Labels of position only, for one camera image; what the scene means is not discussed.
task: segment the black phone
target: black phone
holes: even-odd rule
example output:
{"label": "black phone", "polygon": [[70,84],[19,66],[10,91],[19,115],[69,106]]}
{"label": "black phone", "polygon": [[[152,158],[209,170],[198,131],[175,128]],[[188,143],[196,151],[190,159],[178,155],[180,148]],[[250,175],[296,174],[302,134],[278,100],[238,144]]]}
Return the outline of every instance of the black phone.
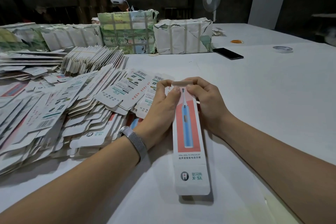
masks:
{"label": "black phone", "polygon": [[218,49],[213,49],[214,52],[217,52],[218,54],[230,59],[230,60],[235,60],[235,59],[243,59],[244,56],[241,56],[233,51],[230,51],[225,48],[218,48]]}

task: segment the electric toothbrush box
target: electric toothbrush box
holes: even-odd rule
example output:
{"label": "electric toothbrush box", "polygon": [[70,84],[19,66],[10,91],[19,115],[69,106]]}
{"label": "electric toothbrush box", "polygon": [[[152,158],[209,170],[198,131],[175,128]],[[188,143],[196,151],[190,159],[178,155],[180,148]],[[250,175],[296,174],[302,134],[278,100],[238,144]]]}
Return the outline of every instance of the electric toothbrush box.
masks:
{"label": "electric toothbrush box", "polygon": [[210,182],[196,99],[186,89],[192,81],[172,82],[166,93],[179,86],[181,97],[173,122],[173,164],[178,195],[208,195]]}

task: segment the barcode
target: barcode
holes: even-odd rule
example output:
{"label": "barcode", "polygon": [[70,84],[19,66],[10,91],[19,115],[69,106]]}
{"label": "barcode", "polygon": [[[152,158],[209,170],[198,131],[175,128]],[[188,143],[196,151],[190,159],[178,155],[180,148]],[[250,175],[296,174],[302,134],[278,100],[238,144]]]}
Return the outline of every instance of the barcode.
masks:
{"label": "barcode", "polygon": [[143,72],[141,72],[141,71],[137,71],[137,73],[138,73],[138,74],[141,74],[141,75],[143,75],[143,76],[147,76],[147,74],[145,74],[145,73],[143,73]]}
{"label": "barcode", "polygon": [[157,80],[159,80],[159,81],[164,80],[162,77],[159,77],[159,76],[154,76],[154,79],[157,79]]}
{"label": "barcode", "polygon": [[55,119],[42,121],[42,122],[37,126],[37,128],[48,127],[48,126],[50,126],[50,125],[52,124],[52,122],[53,122],[54,120],[55,120]]}

